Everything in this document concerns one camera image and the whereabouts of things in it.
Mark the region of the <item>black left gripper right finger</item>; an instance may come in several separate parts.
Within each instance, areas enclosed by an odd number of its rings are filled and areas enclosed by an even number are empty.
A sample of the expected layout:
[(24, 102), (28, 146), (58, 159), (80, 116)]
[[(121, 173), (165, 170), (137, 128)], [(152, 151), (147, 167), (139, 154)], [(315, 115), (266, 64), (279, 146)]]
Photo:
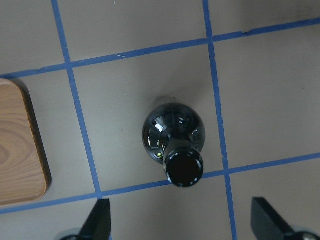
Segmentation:
[(309, 231), (295, 231), (263, 197), (251, 200), (250, 226), (258, 240), (318, 240)]

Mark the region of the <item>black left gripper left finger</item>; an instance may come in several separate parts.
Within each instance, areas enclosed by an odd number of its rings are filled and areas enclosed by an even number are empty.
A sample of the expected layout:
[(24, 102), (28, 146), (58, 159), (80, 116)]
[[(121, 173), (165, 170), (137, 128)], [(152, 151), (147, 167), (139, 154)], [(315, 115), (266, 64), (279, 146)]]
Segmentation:
[(109, 240), (111, 237), (111, 203), (98, 199), (78, 233), (61, 235), (58, 240)]

